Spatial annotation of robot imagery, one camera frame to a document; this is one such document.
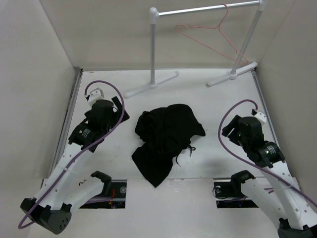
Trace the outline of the black trousers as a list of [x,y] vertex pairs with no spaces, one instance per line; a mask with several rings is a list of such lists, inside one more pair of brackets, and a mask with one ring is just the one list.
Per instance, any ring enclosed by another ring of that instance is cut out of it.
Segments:
[[173,159],[191,146],[193,136],[205,136],[203,126],[186,104],[144,111],[138,118],[135,133],[144,144],[132,154],[132,160],[142,176],[158,187],[169,175]]

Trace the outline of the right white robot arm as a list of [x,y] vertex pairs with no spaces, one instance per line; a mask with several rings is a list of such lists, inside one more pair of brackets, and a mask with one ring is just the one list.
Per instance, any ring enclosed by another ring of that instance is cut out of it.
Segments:
[[218,136],[242,147],[248,164],[261,171],[274,193],[264,190],[249,171],[232,176],[235,181],[230,183],[230,191],[249,197],[270,219],[280,238],[315,238],[317,214],[311,208],[313,202],[299,190],[277,144],[264,139],[262,126],[266,120],[263,113],[235,116],[227,126],[219,126]]

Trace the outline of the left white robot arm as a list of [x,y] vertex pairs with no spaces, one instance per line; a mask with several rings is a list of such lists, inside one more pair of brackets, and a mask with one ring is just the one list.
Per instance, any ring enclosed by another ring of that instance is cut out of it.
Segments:
[[111,177],[100,171],[74,184],[86,161],[122,122],[130,118],[123,97],[97,99],[85,113],[85,119],[71,133],[65,151],[42,188],[25,198],[20,208],[30,219],[49,232],[59,235],[72,215],[95,196],[115,194]]

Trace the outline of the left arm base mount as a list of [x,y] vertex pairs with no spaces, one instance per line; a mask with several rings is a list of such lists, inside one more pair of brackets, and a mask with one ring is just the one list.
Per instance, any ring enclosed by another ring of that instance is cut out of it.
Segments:
[[127,180],[113,180],[107,195],[97,195],[80,209],[125,209]]

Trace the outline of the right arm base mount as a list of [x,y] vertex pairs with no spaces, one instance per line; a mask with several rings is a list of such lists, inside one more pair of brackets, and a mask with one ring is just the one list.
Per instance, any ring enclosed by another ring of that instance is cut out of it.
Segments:
[[218,209],[257,208],[257,205],[230,181],[215,181],[212,193]]

